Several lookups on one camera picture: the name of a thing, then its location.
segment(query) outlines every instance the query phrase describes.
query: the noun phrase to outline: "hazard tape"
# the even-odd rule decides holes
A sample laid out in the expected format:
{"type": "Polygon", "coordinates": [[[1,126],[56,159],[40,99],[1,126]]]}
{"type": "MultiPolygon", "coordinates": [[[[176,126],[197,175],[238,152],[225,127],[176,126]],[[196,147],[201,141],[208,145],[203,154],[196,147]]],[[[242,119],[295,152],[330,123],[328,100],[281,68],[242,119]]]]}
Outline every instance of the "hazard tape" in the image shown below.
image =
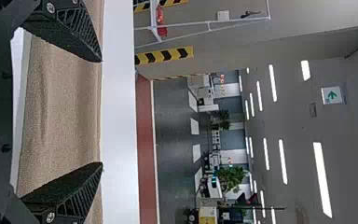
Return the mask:
{"type": "Polygon", "coordinates": [[[177,78],[184,78],[184,77],[197,77],[202,76],[203,74],[193,74],[193,75],[184,75],[184,76],[174,76],[174,77],[162,77],[162,78],[155,78],[154,81],[166,81],[171,79],[177,79],[177,78]]]}
{"type": "MultiPolygon", "coordinates": [[[[162,7],[173,7],[187,2],[188,0],[160,0],[159,4],[162,7]]],[[[150,9],[150,2],[145,2],[134,6],[133,12],[142,12],[149,9],[150,9]]]]}
{"type": "Polygon", "coordinates": [[[161,49],[152,52],[136,54],[135,65],[164,63],[188,58],[194,58],[194,50],[191,46],[177,49],[161,49]]]}

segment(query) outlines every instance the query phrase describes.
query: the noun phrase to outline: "beige carpet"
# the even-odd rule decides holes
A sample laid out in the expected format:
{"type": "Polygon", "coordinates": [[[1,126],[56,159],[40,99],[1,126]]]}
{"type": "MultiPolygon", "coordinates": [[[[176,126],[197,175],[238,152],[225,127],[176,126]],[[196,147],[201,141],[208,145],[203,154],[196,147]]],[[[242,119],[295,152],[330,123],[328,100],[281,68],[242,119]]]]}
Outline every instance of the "beige carpet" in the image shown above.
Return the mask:
{"type": "MultiPolygon", "coordinates": [[[[103,0],[85,0],[102,44],[103,0]]],[[[101,65],[33,37],[18,194],[100,159],[101,65]]],[[[101,190],[89,224],[103,223],[101,190]]]]}

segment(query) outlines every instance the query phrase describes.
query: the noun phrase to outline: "wall sign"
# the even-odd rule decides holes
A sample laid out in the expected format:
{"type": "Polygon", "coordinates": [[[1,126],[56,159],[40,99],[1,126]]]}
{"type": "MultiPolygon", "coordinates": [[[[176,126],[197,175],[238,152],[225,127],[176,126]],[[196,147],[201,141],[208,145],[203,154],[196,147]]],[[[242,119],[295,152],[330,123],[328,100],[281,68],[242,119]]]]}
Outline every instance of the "wall sign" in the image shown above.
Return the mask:
{"type": "Polygon", "coordinates": [[[344,103],[342,91],[339,86],[322,88],[322,97],[324,105],[336,105],[344,103]]]}

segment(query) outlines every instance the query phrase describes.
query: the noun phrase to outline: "potted plant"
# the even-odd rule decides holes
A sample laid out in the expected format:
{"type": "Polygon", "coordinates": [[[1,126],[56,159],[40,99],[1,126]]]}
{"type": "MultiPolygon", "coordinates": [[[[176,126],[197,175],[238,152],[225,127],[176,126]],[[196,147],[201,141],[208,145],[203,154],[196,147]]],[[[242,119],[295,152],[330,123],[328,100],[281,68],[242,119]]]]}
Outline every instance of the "potted plant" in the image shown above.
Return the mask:
{"type": "Polygon", "coordinates": [[[242,180],[248,176],[249,172],[243,170],[240,166],[223,168],[217,172],[217,177],[219,177],[220,186],[222,191],[227,193],[232,189],[237,189],[239,184],[242,183],[242,180]]]}
{"type": "Polygon", "coordinates": [[[229,130],[231,122],[229,121],[228,110],[219,110],[212,113],[212,129],[213,130],[229,130]]]}

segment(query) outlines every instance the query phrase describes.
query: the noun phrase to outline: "red fire extinguisher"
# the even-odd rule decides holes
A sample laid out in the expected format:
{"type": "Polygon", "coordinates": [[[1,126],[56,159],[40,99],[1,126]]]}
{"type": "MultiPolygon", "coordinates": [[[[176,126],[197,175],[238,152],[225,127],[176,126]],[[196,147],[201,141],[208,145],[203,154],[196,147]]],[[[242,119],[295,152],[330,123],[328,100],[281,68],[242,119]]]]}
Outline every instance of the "red fire extinguisher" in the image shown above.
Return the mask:
{"type": "MultiPolygon", "coordinates": [[[[162,7],[160,5],[156,8],[157,12],[157,25],[163,25],[164,24],[164,11],[162,10],[162,7]]],[[[159,36],[167,36],[168,29],[167,27],[159,27],[157,28],[157,33],[159,36]]]]}

